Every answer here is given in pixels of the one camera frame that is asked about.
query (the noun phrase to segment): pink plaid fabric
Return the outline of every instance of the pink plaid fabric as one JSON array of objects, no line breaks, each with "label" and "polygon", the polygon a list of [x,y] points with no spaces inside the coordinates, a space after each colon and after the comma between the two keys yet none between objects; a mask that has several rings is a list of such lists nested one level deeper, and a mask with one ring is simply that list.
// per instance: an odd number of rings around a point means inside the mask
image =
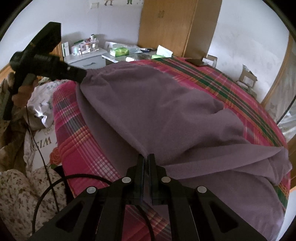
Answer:
[{"label": "pink plaid fabric", "polygon": [[[225,108],[230,108],[243,122],[244,137],[251,143],[287,146],[279,128],[260,104],[218,70],[210,67],[196,68],[182,58],[161,58],[135,63],[150,65],[171,75],[180,85],[203,90],[224,102]],[[57,87],[54,93],[55,128],[65,175],[87,173],[115,181],[120,176],[86,126],[78,108],[75,89],[76,83],[69,81]],[[75,196],[89,186],[106,186],[100,181],[86,178],[70,180],[69,185]],[[274,187],[285,207],[289,186],[290,178],[287,175],[279,186]],[[171,240],[168,222],[147,204],[143,204],[142,208],[151,221],[156,240]],[[150,240],[148,228],[134,207],[126,208],[122,240]]]}]

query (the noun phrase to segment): smartphone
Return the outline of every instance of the smartphone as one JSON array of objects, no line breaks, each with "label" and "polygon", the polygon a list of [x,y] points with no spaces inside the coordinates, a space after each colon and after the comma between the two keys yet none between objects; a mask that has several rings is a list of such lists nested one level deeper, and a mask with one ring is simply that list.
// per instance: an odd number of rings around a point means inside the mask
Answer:
[{"label": "smartphone", "polygon": [[196,67],[201,67],[201,66],[207,66],[208,64],[205,62],[202,62],[200,59],[196,58],[187,58],[185,59],[186,62],[193,64]]}]

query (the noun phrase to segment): green package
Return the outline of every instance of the green package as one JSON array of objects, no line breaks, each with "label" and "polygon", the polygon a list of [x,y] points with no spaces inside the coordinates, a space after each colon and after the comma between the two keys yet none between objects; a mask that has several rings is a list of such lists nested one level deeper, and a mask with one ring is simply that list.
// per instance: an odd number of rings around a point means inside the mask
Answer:
[{"label": "green package", "polygon": [[154,59],[154,58],[164,58],[164,56],[162,56],[162,55],[158,55],[158,54],[154,54],[154,55],[152,55],[151,58],[152,58],[152,59]]},{"label": "green package", "polygon": [[114,57],[129,55],[129,50],[127,48],[124,48],[124,47],[117,48],[117,49],[111,49],[110,50],[110,55],[112,55]]}]

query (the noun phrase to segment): nightstand drawer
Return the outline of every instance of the nightstand drawer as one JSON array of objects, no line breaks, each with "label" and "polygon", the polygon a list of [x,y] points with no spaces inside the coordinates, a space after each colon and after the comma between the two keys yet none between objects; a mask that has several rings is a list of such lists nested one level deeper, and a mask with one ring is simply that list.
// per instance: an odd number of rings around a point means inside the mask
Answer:
[{"label": "nightstand drawer", "polygon": [[70,65],[79,67],[82,69],[99,69],[106,66],[106,60],[102,58],[101,55],[79,60],[77,62],[71,63]]}]

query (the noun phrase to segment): bottle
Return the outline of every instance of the bottle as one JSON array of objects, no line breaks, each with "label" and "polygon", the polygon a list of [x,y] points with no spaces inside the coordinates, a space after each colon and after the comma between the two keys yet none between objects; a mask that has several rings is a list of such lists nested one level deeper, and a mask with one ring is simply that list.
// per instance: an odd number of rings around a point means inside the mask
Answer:
[{"label": "bottle", "polygon": [[91,42],[91,50],[92,51],[96,51],[99,49],[99,41],[97,40],[96,35],[94,35],[94,34],[91,35],[90,42]]},{"label": "bottle", "polygon": [[91,50],[91,43],[87,43],[86,45],[85,45],[85,50]]}]

